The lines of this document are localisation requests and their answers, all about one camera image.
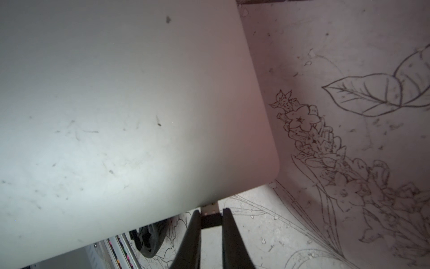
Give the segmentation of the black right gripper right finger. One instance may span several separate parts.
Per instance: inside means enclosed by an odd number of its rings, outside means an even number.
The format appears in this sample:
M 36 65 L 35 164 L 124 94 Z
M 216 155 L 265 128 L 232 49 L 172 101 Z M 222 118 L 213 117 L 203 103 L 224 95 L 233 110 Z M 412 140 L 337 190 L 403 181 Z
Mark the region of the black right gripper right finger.
M 255 269 L 229 208 L 222 213 L 222 263 L 224 269 Z

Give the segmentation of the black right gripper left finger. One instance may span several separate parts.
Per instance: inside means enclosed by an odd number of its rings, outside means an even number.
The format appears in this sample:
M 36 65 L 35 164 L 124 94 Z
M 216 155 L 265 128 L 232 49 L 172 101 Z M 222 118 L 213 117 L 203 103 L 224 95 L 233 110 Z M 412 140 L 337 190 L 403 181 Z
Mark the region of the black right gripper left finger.
M 170 269 L 199 269 L 201 257 L 202 216 L 195 210 Z

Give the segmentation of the black wireless mouse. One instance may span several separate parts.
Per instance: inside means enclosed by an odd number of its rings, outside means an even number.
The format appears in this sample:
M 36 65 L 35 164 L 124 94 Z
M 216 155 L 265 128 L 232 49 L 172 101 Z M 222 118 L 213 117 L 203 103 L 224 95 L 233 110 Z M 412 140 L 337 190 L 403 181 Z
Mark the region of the black wireless mouse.
M 145 258 L 153 258 L 163 245 L 168 231 L 168 220 L 131 230 L 129 236 L 134 241 L 135 247 Z

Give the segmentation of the silver laptop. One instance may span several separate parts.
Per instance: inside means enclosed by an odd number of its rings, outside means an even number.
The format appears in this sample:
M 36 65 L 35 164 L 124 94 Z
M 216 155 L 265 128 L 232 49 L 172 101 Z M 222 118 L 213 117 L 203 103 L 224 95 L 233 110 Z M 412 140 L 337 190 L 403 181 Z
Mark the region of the silver laptop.
M 279 174 L 235 1 L 1 2 L 1 267 Z

